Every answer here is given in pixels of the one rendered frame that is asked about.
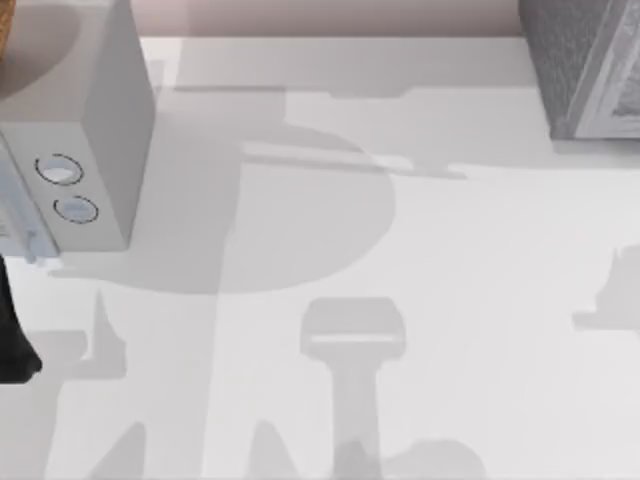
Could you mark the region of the microwave knob with white centre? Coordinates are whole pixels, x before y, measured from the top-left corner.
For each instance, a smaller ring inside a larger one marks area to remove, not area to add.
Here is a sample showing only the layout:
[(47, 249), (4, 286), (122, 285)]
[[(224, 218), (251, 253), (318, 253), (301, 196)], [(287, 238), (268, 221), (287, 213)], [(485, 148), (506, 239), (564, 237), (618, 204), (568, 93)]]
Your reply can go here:
[(74, 185), (84, 176), (82, 166), (75, 159), (60, 153), (37, 158), (34, 166), (42, 179), (54, 185)]

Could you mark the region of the microwave knob with blue centre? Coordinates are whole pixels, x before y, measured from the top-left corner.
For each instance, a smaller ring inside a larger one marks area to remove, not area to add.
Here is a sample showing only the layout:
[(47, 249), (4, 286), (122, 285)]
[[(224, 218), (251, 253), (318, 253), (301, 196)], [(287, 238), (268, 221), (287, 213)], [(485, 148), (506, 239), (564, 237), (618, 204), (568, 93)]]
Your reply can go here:
[(83, 196), (72, 196), (53, 202), (54, 211), (65, 221), (74, 224), (88, 224), (99, 216), (98, 206)]

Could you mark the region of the wooden cupboard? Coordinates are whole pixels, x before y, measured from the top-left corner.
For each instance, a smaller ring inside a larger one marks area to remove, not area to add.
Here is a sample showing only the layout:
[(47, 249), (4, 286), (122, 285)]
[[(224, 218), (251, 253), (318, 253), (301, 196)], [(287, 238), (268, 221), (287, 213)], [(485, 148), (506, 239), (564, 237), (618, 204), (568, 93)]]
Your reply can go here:
[(17, 0), (0, 0), (0, 62), (5, 56)]

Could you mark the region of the grey cabinet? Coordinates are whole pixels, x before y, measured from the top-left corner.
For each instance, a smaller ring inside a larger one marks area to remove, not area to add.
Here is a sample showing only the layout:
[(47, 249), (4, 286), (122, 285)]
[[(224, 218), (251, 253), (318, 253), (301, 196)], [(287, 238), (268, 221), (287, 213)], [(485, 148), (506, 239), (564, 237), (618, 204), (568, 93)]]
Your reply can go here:
[(640, 0), (518, 0), (554, 140), (640, 140)]

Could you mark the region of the pale microwave oven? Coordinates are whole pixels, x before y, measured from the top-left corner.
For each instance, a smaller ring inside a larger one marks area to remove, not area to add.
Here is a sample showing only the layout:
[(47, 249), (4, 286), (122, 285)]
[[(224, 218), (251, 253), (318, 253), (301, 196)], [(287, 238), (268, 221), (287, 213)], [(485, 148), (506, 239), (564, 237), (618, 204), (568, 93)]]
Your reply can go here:
[[(125, 250), (137, 212), (155, 121), (131, 0), (17, 0), (0, 62), (0, 133), (60, 251)], [(84, 176), (51, 184), (37, 158), (60, 153)], [(88, 224), (62, 219), (53, 202), (83, 196)]]

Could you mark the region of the pale blue microwave door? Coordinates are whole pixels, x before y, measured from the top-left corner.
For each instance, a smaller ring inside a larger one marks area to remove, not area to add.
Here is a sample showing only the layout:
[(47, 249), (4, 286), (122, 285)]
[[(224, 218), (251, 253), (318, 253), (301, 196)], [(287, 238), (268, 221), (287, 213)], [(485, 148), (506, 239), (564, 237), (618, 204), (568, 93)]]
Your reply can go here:
[(60, 251), (0, 133), (0, 255), (30, 264), (57, 258)]

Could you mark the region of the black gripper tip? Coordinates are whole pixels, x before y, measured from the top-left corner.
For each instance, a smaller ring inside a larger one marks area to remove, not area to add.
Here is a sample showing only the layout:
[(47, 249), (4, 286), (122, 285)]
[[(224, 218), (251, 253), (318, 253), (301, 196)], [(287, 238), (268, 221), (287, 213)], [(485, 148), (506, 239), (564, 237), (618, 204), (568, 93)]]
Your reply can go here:
[(18, 320), (6, 263), (0, 255), (0, 385), (25, 384), (42, 367)]

